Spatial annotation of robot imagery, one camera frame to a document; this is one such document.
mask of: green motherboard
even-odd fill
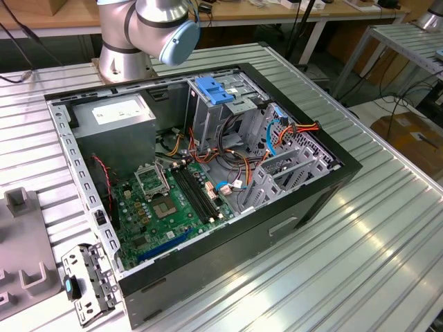
[[[197,189],[208,195],[205,189],[208,176],[200,165],[189,164],[187,170],[198,183]],[[224,198],[219,197],[217,204],[211,200],[219,218],[211,222],[202,221],[172,171],[166,170],[164,175],[170,187],[169,194],[156,196],[150,202],[135,176],[112,187],[120,219],[120,227],[114,228],[120,241],[120,258],[125,269],[133,268],[143,259],[169,250],[234,217]],[[156,172],[143,174],[141,180],[145,190],[161,184]]]

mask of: wooden desk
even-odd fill
[[[324,10],[311,12],[308,21],[316,22],[316,26],[302,54],[300,63],[306,64],[309,61],[318,38],[328,21],[382,18],[395,19],[394,23],[400,23],[408,12],[407,8],[401,10],[383,9],[381,12],[360,12],[341,0],[335,0],[334,3],[327,4]],[[94,0],[68,0],[53,17],[29,12],[14,11],[14,13],[18,20],[28,25],[41,37],[101,33],[98,7]],[[300,11],[298,21],[301,20],[302,15],[303,11]],[[267,8],[258,8],[251,5],[247,0],[239,3],[218,2],[214,3],[213,6],[211,26],[293,23],[295,16],[296,10],[290,10],[276,4]],[[201,25],[206,27],[210,23],[210,18],[208,15],[201,14],[201,21]],[[0,22],[7,29],[10,29],[15,37],[25,37],[3,8],[0,8]],[[0,31],[0,39],[5,38],[8,38],[8,36]]]

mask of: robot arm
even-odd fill
[[[443,0],[434,0],[433,4],[429,7],[418,20],[415,25],[428,32],[440,31],[443,20]]]
[[[148,55],[176,66],[199,40],[186,0],[98,0],[103,48],[100,72],[111,82],[143,79]]]

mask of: workbench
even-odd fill
[[[357,44],[354,52],[347,61],[345,67],[341,71],[337,79],[336,86],[332,95],[337,97],[338,92],[346,82],[348,75],[354,68],[361,53],[365,50],[371,39],[378,40],[380,45],[375,54],[381,54],[385,48],[391,48],[397,53],[406,57],[415,67],[405,79],[406,84],[400,91],[400,95],[413,83],[413,78],[421,68],[435,78],[443,78],[443,61],[436,58],[435,52],[443,49],[443,32],[428,33],[413,24],[393,24],[390,26],[371,26],[365,31]],[[376,58],[373,57],[368,62],[369,66],[373,66]]]
[[[269,47],[196,50],[162,76],[250,62],[362,165],[295,234],[160,313],[137,331],[425,331],[443,308],[442,188]],[[10,78],[20,73],[7,74]],[[61,256],[95,237],[43,94],[102,84],[92,64],[0,81],[0,192],[36,190],[60,277]],[[60,293],[0,331],[81,331]],[[127,331],[123,306],[87,331]]]
[[[65,35],[91,35],[101,33],[98,7],[94,0],[68,0],[53,17],[35,15],[29,12],[14,11],[19,21],[33,29],[40,37]],[[279,4],[271,4],[267,8],[258,8],[247,0],[238,3],[218,1],[213,4],[213,16],[201,13],[201,26],[243,26],[258,24],[293,23],[297,11],[287,9]],[[301,21],[303,11],[300,11],[298,21]],[[361,12],[342,0],[327,4],[324,10],[313,10],[308,22],[316,22],[311,37],[300,58],[300,64],[307,64],[312,52],[328,21],[353,21],[362,19],[394,19],[395,24],[403,21],[409,9],[385,9],[380,12]],[[0,22],[11,29],[15,37],[25,37],[8,13],[0,8]],[[8,38],[0,31],[0,39]]]

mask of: metal rail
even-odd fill
[[[195,51],[179,73],[250,62],[363,169],[314,221],[137,331],[425,331],[443,308],[443,191],[270,48]],[[8,74],[18,77],[19,73]],[[42,95],[101,84],[90,64],[0,81],[0,192],[37,190],[55,260],[94,242]],[[1,331],[81,331],[60,293],[0,322]],[[88,328],[127,331],[123,307]]]

